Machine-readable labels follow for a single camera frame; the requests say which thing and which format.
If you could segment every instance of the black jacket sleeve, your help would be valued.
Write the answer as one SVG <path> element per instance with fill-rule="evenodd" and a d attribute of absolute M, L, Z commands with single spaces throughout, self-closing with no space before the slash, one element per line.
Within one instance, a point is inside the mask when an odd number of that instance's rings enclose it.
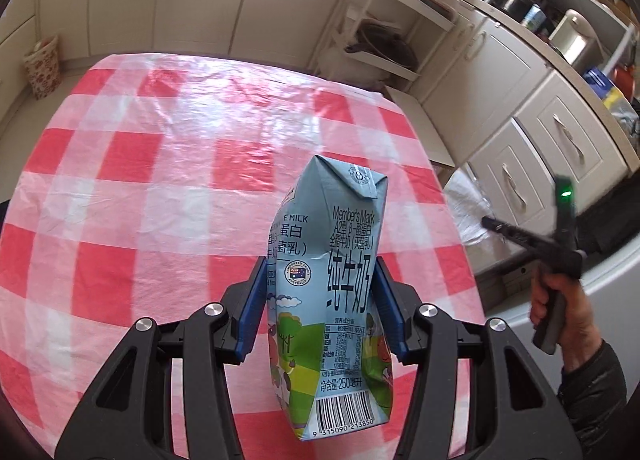
<path fill-rule="evenodd" d="M 626 404 L 625 376 L 608 343 L 603 341 L 596 354 L 577 370 L 562 371 L 558 399 L 587 457 Z"/>

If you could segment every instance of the round logo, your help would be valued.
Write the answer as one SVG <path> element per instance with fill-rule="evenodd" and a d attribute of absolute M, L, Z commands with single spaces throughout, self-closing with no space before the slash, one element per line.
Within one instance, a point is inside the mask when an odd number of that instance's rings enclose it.
<path fill-rule="evenodd" d="M 351 178 L 353 178 L 360 185 L 369 183 L 369 177 L 355 166 L 351 166 L 351 168 L 349 169 L 349 174 L 351 175 Z"/>
<path fill-rule="evenodd" d="M 298 260 L 289 262 L 284 268 L 284 277 L 293 286 L 303 286 L 311 280 L 311 268 Z"/>

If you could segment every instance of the cabinet handle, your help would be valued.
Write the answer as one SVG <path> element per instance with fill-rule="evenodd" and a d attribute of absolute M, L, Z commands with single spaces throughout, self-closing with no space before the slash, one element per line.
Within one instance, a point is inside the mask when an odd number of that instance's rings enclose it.
<path fill-rule="evenodd" d="M 567 140 L 575 148 L 575 151 L 578 152 L 578 158 L 580 159 L 580 164 L 584 164 L 584 153 L 580 149 L 580 146 L 578 146 L 575 143 L 574 136 L 569 131 L 569 128 L 564 125 L 564 122 L 562 122 L 562 120 L 560 120 L 560 117 L 558 117 L 556 114 L 554 114 L 554 121 L 558 125 L 558 128 L 560 128 L 560 131 L 562 132 L 562 134 L 567 138 Z"/>
<path fill-rule="evenodd" d="M 502 164 L 502 173 L 504 173 L 504 177 L 507 179 L 507 184 L 509 184 L 509 187 L 511 187 L 515 195 L 518 197 L 518 200 L 520 200 L 520 203 L 522 204 L 522 209 L 525 210 L 527 208 L 527 201 L 518 192 L 518 188 L 516 187 L 516 181 L 513 179 L 513 176 L 511 176 L 511 173 L 509 173 L 509 170 L 507 169 L 506 164 Z"/>
<path fill-rule="evenodd" d="M 473 51 L 473 53 L 470 53 L 469 50 L 471 50 L 476 45 L 476 43 L 478 43 L 479 39 L 481 39 L 482 41 L 478 44 L 478 47 Z M 486 42 L 486 30 L 483 30 L 479 36 L 474 38 L 474 42 L 466 51 L 465 59 L 467 61 L 471 61 L 473 58 L 475 58 L 482 50 L 482 47 L 484 46 L 485 42 Z"/>
<path fill-rule="evenodd" d="M 460 49 L 460 47 L 462 46 L 465 40 L 465 36 L 467 36 L 468 34 L 471 34 L 473 32 L 473 29 L 474 29 L 473 25 L 467 25 L 466 29 L 460 31 L 460 33 L 458 34 L 458 38 L 456 39 L 456 42 L 453 45 L 454 52 L 457 52 Z"/>

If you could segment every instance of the human hand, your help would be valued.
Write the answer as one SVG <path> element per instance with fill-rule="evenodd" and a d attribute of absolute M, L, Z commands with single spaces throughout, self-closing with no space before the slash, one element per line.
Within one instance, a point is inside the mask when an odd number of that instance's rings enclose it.
<path fill-rule="evenodd" d="M 549 294 L 541 284 L 541 271 L 534 271 L 531 281 L 531 312 L 529 318 L 537 328 L 546 316 Z M 562 293 L 566 299 L 565 324 L 558 344 L 562 348 L 564 370 L 577 370 L 598 351 L 602 344 L 600 330 L 593 321 L 593 308 L 578 280 L 564 274 L 543 274 L 546 286 Z"/>

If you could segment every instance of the cloud illustration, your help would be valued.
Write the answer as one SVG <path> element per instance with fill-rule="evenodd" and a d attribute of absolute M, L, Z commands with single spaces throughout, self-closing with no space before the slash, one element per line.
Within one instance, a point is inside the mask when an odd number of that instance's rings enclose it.
<path fill-rule="evenodd" d="M 292 308 L 298 306 L 300 303 L 302 303 L 302 301 L 297 297 L 284 296 L 284 294 L 280 294 L 276 298 L 276 305 L 283 308 Z"/>

